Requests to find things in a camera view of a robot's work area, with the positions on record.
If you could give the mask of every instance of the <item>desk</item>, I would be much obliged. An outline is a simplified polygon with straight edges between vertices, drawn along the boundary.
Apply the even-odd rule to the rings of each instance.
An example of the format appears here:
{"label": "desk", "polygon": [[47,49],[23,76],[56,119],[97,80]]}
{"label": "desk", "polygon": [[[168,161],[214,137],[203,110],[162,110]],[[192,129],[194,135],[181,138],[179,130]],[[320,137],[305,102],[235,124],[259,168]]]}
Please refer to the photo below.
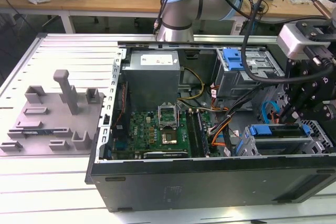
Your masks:
{"label": "desk", "polygon": [[[242,42],[243,36],[195,35],[195,40],[230,43]],[[276,37],[251,36],[249,42],[257,44],[260,40],[275,43]],[[49,34],[46,38],[35,39],[0,87],[0,139],[7,139],[8,128],[13,126],[26,102],[24,93],[29,85],[42,85],[46,92],[60,92],[51,75],[36,77],[41,69],[46,73],[52,73],[56,68],[68,69],[70,77],[73,76],[69,82],[76,86],[77,92],[83,92],[87,87],[99,87],[99,92],[108,94],[106,89],[110,84],[112,54],[117,50],[117,41],[154,41],[154,36]],[[104,58],[88,62],[92,54],[102,52]],[[336,183],[301,204],[111,214],[96,187],[84,183],[88,161],[88,156],[0,157],[1,223],[192,224],[262,220],[266,223],[334,224],[336,219],[333,207]]]}
{"label": "desk", "polygon": [[[9,0],[21,14],[58,15],[61,17],[66,33],[74,33],[71,16],[102,17],[146,17],[156,18],[160,9],[160,0],[51,0],[49,3],[34,5],[27,0]],[[267,1],[269,11],[264,20],[280,20],[305,15],[319,15],[313,5],[291,5],[288,0]],[[250,13],[250,6],[244,1],[242,10]],[[5,0],[0,0],[0,13],[15,14]],[[240,15],[234,19],[242,23],[245,18]],[[239,26],[232,34],[239,34]]]}
{"label": "desk", "polygon": [[[313,6],[312,2],[310,4],[291,4],[290,0],[265,0],[268,4],[269,10],[265,15],[263,15],[264,21],[279,21],[282,19],[296,18],[307,15],[317,15],[320,16],[321,13]],[[250,14],[250,2],[244,0],[241,10]],[[243,22],[246,20],[245,17],[236,15],[234,17],[234,25],[231,31],[232,35],[239,35],[240,29],[242,28]]]}

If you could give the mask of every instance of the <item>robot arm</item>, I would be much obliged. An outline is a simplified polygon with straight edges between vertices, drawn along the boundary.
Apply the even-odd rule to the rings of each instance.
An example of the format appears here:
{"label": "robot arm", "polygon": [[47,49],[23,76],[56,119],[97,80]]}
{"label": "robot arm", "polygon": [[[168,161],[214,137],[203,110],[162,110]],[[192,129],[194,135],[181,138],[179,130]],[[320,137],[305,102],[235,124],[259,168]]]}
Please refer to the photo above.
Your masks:
{"label": "robot arm", "polygon": [[[286,77],[307,76],[336,63],[335,25],[336,9],[329,20],[284,25],[278,44],[288,57]],[[336,118],[336,71],[314,81],[285,84],[284,90],[288,103],[280,113],[282,123]]]}
{"label": "robot arm", "polygon": [[[230,0],[239,5],[240,0]],[[225,0],[168,0],[162,13],[158,41],[193,41],[194,20],[223,20],[234,15]]]}

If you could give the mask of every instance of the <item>green circuit board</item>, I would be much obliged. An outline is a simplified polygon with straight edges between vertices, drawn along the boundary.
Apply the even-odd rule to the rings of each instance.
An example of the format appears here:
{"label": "green circuit board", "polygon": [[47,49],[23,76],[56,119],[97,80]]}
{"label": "green circuit board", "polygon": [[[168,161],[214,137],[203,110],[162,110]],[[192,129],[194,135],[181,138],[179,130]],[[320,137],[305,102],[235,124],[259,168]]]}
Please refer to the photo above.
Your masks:
{"label": "green circuit board", "polygon": [[[168,122],[173,120],[174,115],[162,113],[161,121]],[[148,151],[188,152],[190,157],[191,149],[184,111],[179,112],[178,120],[179,126],[176,131],[167,130],[166,128],[160,129],[157,111],[132,112],[130,122],[131,139],[128,142],[127,150],[140,154]],[[202,113],[202,121],[204,129],[212,126],[208,113]]]}

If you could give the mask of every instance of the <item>ram slot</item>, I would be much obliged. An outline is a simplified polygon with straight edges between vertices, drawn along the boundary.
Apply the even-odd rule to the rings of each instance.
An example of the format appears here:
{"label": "ram slot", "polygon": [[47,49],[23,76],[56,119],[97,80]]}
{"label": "ram slot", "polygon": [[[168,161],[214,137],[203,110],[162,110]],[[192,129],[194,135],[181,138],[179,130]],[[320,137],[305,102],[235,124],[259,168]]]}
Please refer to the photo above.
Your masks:
{"label": "ram slot", "polygon": [[188,129],[188,138],[190,143],[190,149],[191,149],[191,156],[192,157],[205,157],[204,155],[204,149],[203,144],[200,136],[199,127],[197,126],[197,115],[186,112],[186,123],[187,123],[187,129]]}

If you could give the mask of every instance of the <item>gray plastic base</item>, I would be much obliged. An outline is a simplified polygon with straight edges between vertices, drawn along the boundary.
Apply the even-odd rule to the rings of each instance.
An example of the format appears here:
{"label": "gray plastic base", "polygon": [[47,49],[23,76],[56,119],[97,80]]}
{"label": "gray plastic base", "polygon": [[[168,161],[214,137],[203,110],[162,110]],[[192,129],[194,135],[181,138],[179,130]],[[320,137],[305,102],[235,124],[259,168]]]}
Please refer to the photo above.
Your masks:
{"label": "gray plastic base", "polygon": [[76,115],[59,93],[39,95],[41,103],[27,101],[12,128],[16,132],[8,132],[11,140],[0,140],[0,156],[89,154],[103,102],[101,93],[88,101],[88,93],[94,92],[77,94]]}

